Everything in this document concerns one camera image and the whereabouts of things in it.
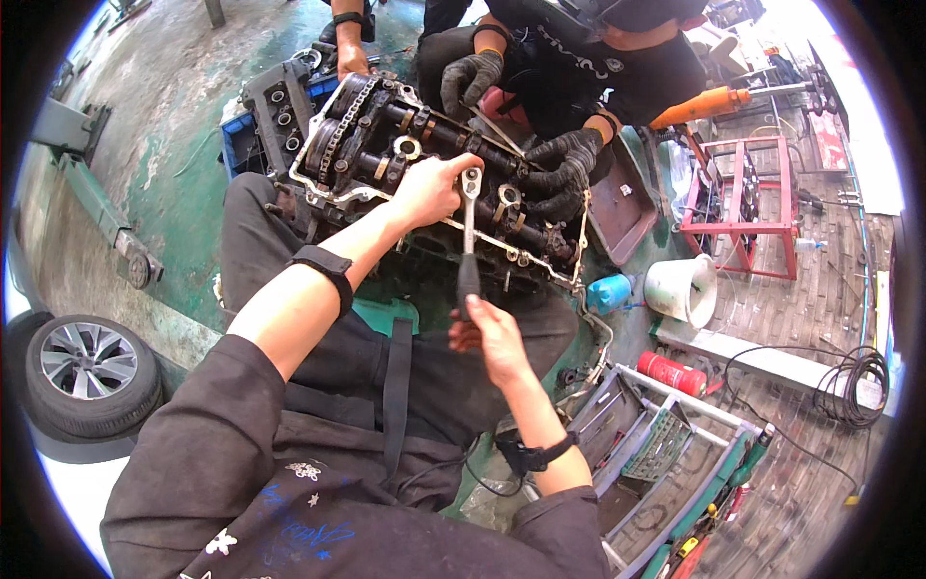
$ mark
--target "rim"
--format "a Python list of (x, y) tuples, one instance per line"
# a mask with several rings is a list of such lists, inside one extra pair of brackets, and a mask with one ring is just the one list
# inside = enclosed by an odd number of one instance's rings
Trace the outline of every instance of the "rim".
[(42, 343), (41, 359), (48, 382), (79, 400), (116, 394), (138, 370), (138, 355), (124, 335), (83, 321), (55, 328)]

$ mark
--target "white plastic bottle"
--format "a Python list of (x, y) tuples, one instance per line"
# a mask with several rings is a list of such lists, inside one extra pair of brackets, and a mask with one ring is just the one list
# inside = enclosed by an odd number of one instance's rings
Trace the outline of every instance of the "white plastic bottle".
[(826, 245), (825, 241), (817, 241), (816, 239), (806, 239), (804, 237), (795, 239), (795, 251), (799, 252), (810, 252), (820, 249), (824, 245)]

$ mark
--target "blue bottle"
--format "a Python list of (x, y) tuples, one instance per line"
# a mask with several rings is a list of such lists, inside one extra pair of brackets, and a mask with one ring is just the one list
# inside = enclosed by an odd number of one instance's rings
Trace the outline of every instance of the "blue bottle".
[(592, 282), (585, 293), (589, 311), (604, 316), (619, 308), (633, 292), (634, 276), (619, 273)]

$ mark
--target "black t-shirt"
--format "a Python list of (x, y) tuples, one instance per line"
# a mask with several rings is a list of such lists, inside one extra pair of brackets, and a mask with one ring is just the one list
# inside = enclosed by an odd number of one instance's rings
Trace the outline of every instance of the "black t-shirt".
[[(525, 506), (510, 535), (449, 520), (432, 510), (453, 499), (458, 465), (396, 499), (382, 433), (282, 410), (283, 390), (227, 335), (152, 415), (101, 524), (117, 578), (609, 576), (591, 487)], [(459, 458), (407, 437), (395, 481)]]
[(595, 101), (612, 89), (605, 108), (625, 125), (645, 126), (667, 108), (705, 90), (704, 67), (681, 32), (658, 46), (625, 52), (600, 42), (570, 44), (555, 22), (534, 16), (520, 0), (486, 4), (512, 31), (507, 56), (514, 60), (514, 69), (522, 71), (520, 78), (509, 79), (506, 90), (555, 101), (551, 118), (556, 110), (565, 113), (562, 101), (594, 112)]

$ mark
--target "black wristband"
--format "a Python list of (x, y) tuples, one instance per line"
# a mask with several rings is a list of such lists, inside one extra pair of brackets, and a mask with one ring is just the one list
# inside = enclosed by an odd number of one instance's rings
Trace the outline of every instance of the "black wristband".
[(606, 120), (607, 124), (611, 125), (611, 131), (614, 132), (614, 134), (611, 136), (611, 139), (616, 138), (618, 136), (618, 123), (614, 122), (614, 120), (610, 118), (609, 115), (606, 115), (604, 113), (595, 113), (595, 115), (597, 117), (601, 117), (602, 119)]
[(579, 436), (575, 433), (566, 433), (566, 438), (547, 449), (525, 447), (517, 429), (503, 432), (495, 438), (495, 445), (518, 477), (523, 477), (528, 471), (545, 471), (548, 464), (578, 444)]
[(511, 40), (511, 37), (508, 36), (507, 31), (501, 26), (498, 26), (496, 24), (480, 24), (479, 26), (476, 27), (476, 31), (472, 34), (472, 37), (476, 38), (476, 34), (479, 34), (482, 31), (498, 32), (499, 34), (505, 37), (506, 44), (508, 43), (508, 41)]
[(338, 314), (338, 320), (347, 315), (350, 307), (354, 304), (354, 288), (351, 287), (350, 281), (344, 276), (353, 261), (341, 256), (336, 256), (327, 249), (322, 249), (317, 245), (303, 245), (302, 249), (295, 252), (293, 259), (287, 264), (302, 263), (324, 275), (334, 284), (338, 290), (338, 296), (341, 298), (341, 313)]
[(363, 18), (363, 15), (359, 12), (344, 12), (343, 14), (337, 14), (332, 18), (334, 26), (338, 24), (343, 24), (344, 22), (356, 22), (357, 24), (363, 24), (366, 19)]

